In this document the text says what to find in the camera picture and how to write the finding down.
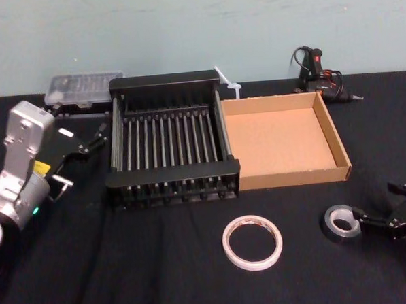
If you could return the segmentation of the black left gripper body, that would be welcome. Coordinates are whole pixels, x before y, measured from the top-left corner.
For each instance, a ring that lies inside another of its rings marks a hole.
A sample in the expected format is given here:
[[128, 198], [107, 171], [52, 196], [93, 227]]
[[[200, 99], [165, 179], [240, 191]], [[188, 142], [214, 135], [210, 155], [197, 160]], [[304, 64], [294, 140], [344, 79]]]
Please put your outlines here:
[[70, 141], [79, 139], [75, 133], [60, 128], [52, 134], [49, 141], [45, 142], [36, 158], [37, 174], [43, 177], [49, 183], [50, 188], [53, 186], [59, 188], [62, 184], [56, 197], [48, 193], [48, 198], [51, 201], [58, 201], [65, 191], [74, 185], [70, 180], [67, 180], [59, 174], [60, 170], [70, 161], [64, 159], [64, 151], [66, 146], [69, 146]]

